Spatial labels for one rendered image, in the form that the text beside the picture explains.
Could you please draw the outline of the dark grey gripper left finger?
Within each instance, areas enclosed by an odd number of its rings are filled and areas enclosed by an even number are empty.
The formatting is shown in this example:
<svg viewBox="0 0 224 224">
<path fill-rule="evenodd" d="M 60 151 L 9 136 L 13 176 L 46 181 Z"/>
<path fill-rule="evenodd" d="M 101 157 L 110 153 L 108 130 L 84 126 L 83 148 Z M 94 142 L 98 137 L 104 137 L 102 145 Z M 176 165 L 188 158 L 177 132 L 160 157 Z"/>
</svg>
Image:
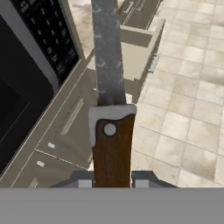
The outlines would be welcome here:
<svg viewBox="0 0 224 224">
<path fill-rule="evenodd" d="M 54 188 L 93 188 L 95 186 L 93 171 L 75 171 L 69 179 L 54 185 Z"/>
</svg>

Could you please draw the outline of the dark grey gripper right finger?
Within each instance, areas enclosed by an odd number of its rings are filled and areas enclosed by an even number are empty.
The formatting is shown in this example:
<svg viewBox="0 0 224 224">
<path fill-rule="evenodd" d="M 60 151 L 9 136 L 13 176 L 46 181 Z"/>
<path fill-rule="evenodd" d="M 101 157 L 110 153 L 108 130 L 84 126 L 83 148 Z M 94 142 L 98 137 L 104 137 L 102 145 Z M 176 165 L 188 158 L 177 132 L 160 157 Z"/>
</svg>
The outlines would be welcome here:
<svg viewBox="0 0 224 224">
<path fill-rule="evenodd" d="M 132 171 L 132 188 L 175 188 L 175 185 L 159 179 L 153 171 Z"/>
</svg>

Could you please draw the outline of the knife with brown wooden handle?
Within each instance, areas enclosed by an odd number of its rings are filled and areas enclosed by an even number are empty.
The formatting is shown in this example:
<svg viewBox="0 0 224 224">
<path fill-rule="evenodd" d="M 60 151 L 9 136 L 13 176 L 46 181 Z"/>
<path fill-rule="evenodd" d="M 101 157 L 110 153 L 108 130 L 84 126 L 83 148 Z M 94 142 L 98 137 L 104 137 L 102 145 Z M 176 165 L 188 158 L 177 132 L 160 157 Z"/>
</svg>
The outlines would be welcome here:
<svg viewBox="0 0 224 224">
<path fill-rule="evenodd" d="M 97 105 L 89 110 L 94 185 L 130 187 L 137 107 L 126 101 L 117 0 L 91 0 Z"/>
</svg>

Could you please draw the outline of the taupe drawer front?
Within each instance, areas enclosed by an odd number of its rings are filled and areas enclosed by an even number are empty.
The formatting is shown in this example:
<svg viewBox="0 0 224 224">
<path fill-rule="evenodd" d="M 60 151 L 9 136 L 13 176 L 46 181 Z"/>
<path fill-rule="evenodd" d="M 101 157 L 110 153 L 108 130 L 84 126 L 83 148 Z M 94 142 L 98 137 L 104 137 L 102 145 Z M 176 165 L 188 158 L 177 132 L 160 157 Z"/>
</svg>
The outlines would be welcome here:
<svg viewBox="0 0 224 224">
<path fill-rule="evenodd" d="M 96 104 L 95 79 L 86 69 L 41 137 L 36 150 L 88 168 L 91 162 L 88 111 Z"/>
</svg>

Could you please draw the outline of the open taupe drawer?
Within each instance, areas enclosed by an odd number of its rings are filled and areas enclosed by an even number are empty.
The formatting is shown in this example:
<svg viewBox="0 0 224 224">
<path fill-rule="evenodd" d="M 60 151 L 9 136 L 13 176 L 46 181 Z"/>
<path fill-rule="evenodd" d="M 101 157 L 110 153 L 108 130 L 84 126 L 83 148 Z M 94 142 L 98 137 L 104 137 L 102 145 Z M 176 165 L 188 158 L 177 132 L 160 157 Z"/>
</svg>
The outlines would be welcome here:
<svg viewBox="0 0 224 224">
<path fill-rule="evenodd" d="M 160 19 L 155 31 L 121 25 L 123 82 L 125 92 L 137 103 L 165 27 Z"/>
</svg>

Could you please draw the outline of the taupe cupboard door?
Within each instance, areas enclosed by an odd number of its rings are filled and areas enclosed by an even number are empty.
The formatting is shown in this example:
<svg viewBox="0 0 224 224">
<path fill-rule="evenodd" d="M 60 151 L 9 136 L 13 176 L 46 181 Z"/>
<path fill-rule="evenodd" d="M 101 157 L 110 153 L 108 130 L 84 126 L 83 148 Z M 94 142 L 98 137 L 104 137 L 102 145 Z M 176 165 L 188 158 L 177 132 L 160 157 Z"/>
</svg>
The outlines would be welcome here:
<svg viewBox="0 0 224 224">
<path fill-rule="evenodd" d="M 37 165 L 38 161 L 45 163 L 44 167 Z M 75 171 L 85 171 L 85 168 L 56 158 L 39 150 L 35 150 L 25 162 L 22 170 L 12 183 L 12 187 L 46 188 L 69 179 Z"/>
</svg>

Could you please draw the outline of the black and grey microwave oven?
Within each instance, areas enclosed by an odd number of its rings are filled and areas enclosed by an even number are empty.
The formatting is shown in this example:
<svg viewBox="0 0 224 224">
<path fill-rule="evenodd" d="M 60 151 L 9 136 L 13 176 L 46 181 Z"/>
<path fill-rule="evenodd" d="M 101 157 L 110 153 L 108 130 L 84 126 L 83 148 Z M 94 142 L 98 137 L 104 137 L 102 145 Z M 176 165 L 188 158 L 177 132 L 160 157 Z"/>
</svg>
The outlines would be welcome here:
<svg viewBox="0 0 224 224">
<path fill-rule="evenodd" d="M 0 0 L 0 177 L 83 58 L 68 0 Z"/>
</svg>

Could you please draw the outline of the taupe cupboard run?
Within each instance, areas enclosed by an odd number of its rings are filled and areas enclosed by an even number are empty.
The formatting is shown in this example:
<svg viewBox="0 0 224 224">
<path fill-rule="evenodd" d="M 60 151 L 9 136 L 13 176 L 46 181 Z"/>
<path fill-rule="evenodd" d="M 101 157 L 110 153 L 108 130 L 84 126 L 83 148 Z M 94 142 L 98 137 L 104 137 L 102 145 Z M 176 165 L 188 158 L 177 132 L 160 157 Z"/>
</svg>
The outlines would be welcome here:
<svg viewBox="0 0 224 224">
<path fill-rule="evenodd" d="M 119 12 L 121 25 L 147 30 L 163 0 L 124 0 Z"/>
</svg>

